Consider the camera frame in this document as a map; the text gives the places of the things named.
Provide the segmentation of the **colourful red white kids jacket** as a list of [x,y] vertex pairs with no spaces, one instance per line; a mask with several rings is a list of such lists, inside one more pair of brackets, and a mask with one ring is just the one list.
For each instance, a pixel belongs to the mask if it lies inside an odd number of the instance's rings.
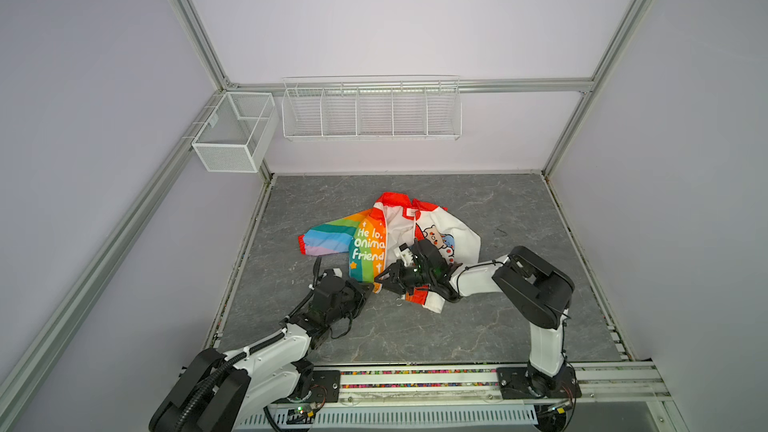
[[[374,286],[376,276],[393,264],[401,244],[428,239],[449,263],[474,264],[479,259],[481,238],[445,208],[386,192],[370,209],[310,228],[298,237],[300,252],[327,256],[346,252],[350,276]],[[439,313],[445,301],[412,302]]]

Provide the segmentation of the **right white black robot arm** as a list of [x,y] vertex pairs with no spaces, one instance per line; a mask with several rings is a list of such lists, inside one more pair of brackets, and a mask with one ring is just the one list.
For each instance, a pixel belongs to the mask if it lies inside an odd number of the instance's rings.
[[504,295],[529,322],[531,339],[526,377],[542,396],[561,387],[568,370],[564,328],[575,290],[572,279],[532,250],[517,246],[498,259],[451,264],[429,240],[401,245],[396,260],[374,282],[402,296],[424,292],[425,303],[437,298],[456,303],[478,294]]

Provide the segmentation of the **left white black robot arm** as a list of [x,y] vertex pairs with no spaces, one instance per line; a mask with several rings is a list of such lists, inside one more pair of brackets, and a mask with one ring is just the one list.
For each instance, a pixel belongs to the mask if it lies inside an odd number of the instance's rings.
[[309,292],[278,330],[253,344],[199,352],[149,421],[150,431],[231,431],[248,414],[311,392],[310,351],[352,323],[374,291],[336,269],[316,272]]

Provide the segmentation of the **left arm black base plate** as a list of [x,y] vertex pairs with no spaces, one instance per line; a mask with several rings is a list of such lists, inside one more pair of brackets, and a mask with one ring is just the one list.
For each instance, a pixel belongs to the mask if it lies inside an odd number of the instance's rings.
[[284,402],[336,403],[341,392],[341,371],[320,369],[304,373]]

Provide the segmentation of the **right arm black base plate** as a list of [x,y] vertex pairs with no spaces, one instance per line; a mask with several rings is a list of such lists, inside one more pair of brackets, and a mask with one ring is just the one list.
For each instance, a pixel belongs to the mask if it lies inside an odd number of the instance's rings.
[[579,399],[582,391],[574,368],[564,363],[554,376],[532,366],[506,366],[496,369],[503,399]]

